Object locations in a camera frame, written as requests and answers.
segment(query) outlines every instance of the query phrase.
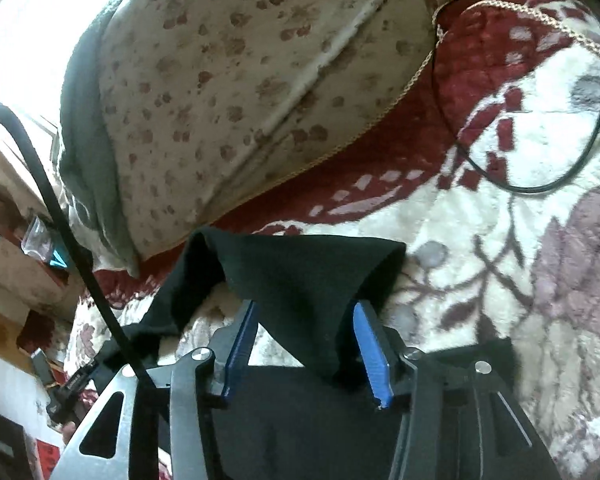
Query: person's hand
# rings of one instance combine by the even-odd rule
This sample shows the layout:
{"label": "person's hand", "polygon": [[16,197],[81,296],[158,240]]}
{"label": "person's hand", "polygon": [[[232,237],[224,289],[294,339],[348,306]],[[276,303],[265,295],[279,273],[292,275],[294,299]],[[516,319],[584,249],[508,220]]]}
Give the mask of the person's hand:
{"label": "person's hand", "polygon": [[74,436],[75,430],[75,422],[68,422],[62,427],[62,441],[65,446],[69,443],[71,437]]}

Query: floral blanket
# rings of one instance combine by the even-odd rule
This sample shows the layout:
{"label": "floral blanket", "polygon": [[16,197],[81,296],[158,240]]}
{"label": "floral blanket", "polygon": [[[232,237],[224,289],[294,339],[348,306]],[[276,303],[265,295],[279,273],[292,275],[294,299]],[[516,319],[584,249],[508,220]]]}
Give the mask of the floral blanket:
{"label": "floral blanket", "polygon": [[[563,174],[599,111],[600,29],[576,0],[497,1],[523,7],[459,0],[440,12],[445,37],[434,76],[455,132],[432,100],[425,64],[352,144],[216,225],[405,242],[384,322],[425,351],[511,336],[519,402],[562,477],[592,479],[600,469],[600,140],[568,185],[517,196],[481,178],[454,135],[510,184]],[[157,286],[156,276],[145,289]],[[120,282],[109,292],[118,295],[121,322],[140,319],[151,300]],[[237,304],[217,288],[180,341],[165,342],[165,360],[208,341]],[[68,372],[108,337],[89,307],[88,299],[78,306]],[[294,364],[263,330],[251,362]]]}

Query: plastic bag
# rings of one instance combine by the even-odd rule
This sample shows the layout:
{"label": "plastic bag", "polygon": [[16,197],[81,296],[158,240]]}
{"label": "plastic bag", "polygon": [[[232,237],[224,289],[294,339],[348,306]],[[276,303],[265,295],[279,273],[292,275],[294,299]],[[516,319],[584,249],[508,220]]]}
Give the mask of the plastic bag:
{"label": "plastic bag", "polygon": [[20,247],[23,253],[39,262],[46,263],[54,257],[51,231],[39,217],[36,216],[31,221]]}

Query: silver screw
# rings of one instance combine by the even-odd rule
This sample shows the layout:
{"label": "silver screw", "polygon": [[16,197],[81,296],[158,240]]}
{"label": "silver screw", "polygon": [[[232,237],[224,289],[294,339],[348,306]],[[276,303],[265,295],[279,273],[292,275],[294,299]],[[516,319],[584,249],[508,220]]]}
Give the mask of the silver screw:
{"label": "silver screw", "polygon": [[475,364],[475,371],[483,375],[490,374],[491,365],[487,361],[478,361]]}
{"label": "silver screw", "polygon": [[402,357],[408,359],[409,361],[417,361],[424,355],[424,352],[415,346],[407,346],[404,349]]}
{"label": "silver screw", "polygon": [[193,353],[191,354],[191,358],[194,361],[206,361],[207,359],[209,359],[210,355],[211,355],[211,350],[209,348],[202,347],[202,348],[196,348],[193,351]]}
{"label": "silver screw", "polygon": [[136,373],[134,372],[134,369],[131,367],[131,365],[125,365],[124,368],[122,368],[122,374],[125,377],[135,377]]}

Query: plush blanket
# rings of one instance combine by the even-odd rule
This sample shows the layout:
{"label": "plush blanket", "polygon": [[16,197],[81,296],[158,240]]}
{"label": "plush blanket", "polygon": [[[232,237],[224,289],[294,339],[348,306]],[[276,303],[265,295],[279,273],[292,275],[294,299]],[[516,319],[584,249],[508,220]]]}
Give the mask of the plush blanket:
{"label": "plush blanket", "polygon": [[[600,469],[600,142],[568,185],[515,196],[481,178],[454,136],[510,184],[544,184],[564,173],[599,111],[600,29],[576,0],[498,1],[519,6],[459,0],[440,13],[446,36],[434,76],[456,131],[432,101],[425,62],[398,102],[349,146],[216,225],[405,242],[408,258],[384,322],[425,351],[511,336],[519,402],[562,477],[592,479]],[[149,260],[139,282],[101,274],[121,322],[142,317],[176,255]],[[165,362],[207,342],[237,304],[218,287],[182,338],[164,343]],[[85,298],[67,371],[107,337]],[[261,330],[251,363],[294,360]]]}

